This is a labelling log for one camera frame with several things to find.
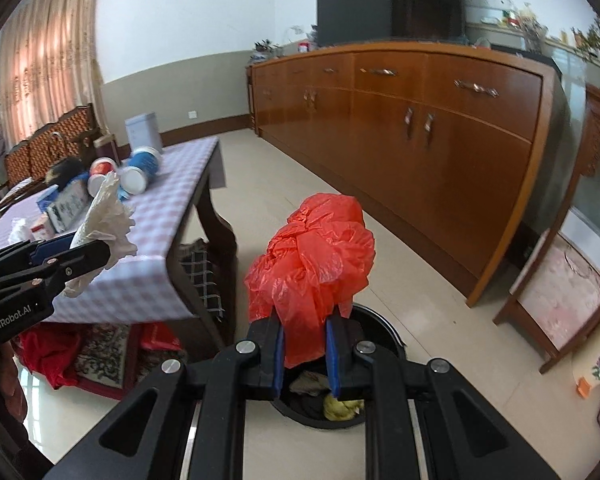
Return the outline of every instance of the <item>door handle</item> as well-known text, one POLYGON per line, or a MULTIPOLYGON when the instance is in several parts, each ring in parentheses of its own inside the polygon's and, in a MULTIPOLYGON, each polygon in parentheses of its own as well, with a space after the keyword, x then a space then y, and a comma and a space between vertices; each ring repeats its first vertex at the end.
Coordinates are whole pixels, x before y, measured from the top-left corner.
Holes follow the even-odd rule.
POLYGON ((467 81, 460 81, 459 79, 456 79, 454 81, 454 84, 458 88, 464 88, 465 90, 473 90, 478 94, 487 94, 491 97, 498 97, 498 95, 500 95, 498 94, 498 91, 495 88, 486 88, 476 83, 468 83, 467 81))
POLYGON ((405 133, 407 134, 407 140, 411 140, 411 120, 413 119, 413 108, 409 108, 407 113, 404 115, 405 133))
MULTIPOLYGON (((367 72, 364 68, 360 69, 360 72, 367 72)), ((373 75, 388 75, 388 76, 396 76, 398 73, 395 70, 389 70, 388 68, 372 68, 368 71, 373 75)))
POLYGON ((433 119, 436 116, 434 114, 427 115, 427 121, 424 123, 424 131, 427 133, 427 147, 431 145, 431 139, 433 137, 433 119))

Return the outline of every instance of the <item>television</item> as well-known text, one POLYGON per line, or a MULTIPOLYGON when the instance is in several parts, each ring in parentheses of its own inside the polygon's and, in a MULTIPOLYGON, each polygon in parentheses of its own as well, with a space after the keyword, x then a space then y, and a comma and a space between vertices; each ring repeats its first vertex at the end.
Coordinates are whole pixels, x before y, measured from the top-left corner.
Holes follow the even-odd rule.
POLYGON ((464 43, 464 0, 317 0, 320 46, 379 40, 464 43))

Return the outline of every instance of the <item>floor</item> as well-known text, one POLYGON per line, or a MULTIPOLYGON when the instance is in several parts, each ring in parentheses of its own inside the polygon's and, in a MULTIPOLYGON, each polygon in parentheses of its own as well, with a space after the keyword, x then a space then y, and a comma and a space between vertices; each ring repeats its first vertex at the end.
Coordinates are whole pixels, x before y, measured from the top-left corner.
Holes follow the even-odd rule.
MULTIPOLYGON (((224 134, 221 145, 228 185, 214 190, 212 199, 234 228, 241 280, 302 200, 334 189, 250 131, 224 134)), ((584 480, 600 458, 595 422, 600 388, 589 399, 580 399, 569 359, 541 376, 541 355, 512 326, 491 322, 515 271, 501 271, 470 310, 464 297, 410 248, 373 218, 366 216, 365 222, 376 238, 377 255, 370 285, 355 300, 397 328, 410 359, 424 363, 432 356, 448 358, 563 480, 584 480)), ((193 240, 199 232, 194 219, 187 238, 193 240)), ((240 336, 246 333, 246 308, 240 285, 240 336)), ((30 437, 55 462, 115 405, 75 388, 53 391, 26 370, 21 380, 29 399, 30 437)), ((298 480, 363 479, 364 430, 311 430, 283 418, 267 403, 252 402, 244 455, 245 479, 280 478, 271 467, 272 458, 283 458, 281 467, 298 480)))

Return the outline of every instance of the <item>crumpled paper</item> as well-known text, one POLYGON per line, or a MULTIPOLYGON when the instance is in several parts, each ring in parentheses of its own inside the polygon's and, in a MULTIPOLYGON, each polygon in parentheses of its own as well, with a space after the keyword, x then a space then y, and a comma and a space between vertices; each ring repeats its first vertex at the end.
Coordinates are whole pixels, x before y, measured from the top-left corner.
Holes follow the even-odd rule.
POLYGON ((91 202, 84 223, 75 232, 74 240, 71 242, 73 249, 93 240, 104 240, 111 251, 109 261, 100 269, 69 280, 63 292, 68 298, 80 296, 97 275, 104 269, 108 270, 113 267, 120 258, 135 256, 138 253, 138 246, 131 243, 126 237, 131 231, 131 227, 136 225, 131 218, 134 210, 120 202, 119 186, 119 176, 111 171, 91 202))
POLYGON ((27 240, 30 240, 31 242, 36 240, 27 223, 26 218, 14 218, 11 221, 11 233, 9 233, 9 238, 7 240, 9 245, 17 244, 18 242, 26 242, 27 240))

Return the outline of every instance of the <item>blue gripper pad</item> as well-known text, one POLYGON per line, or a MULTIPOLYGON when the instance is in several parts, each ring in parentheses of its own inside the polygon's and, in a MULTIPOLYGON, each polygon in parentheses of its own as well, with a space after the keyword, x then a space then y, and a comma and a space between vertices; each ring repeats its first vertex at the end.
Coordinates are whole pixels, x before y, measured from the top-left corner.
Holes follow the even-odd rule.
POLYGON ((74 240, 75 233, 54 238, 48 242, 38 244, 36 249, 31 254, 31 263, 35 266, 42 265, 48 258, 53 258, 56 254, 64 253, 71 247, 71 242, 74 240))
POLYGON ((338 398, 340 395, 340 370, 338 369, 338 347, 336 346, 336 338, 333 333, 333 323, 327 319, 327 343, 325 359, 327 361, 327 377, 329 378, 329 386, 331 394, 338 398))
POLYGON ((273 387, 276 390, 276 398, 282 393, 282 381, 285 377, 285 331, 280 326, 276 337, 276 355, 274 358, 273 387))

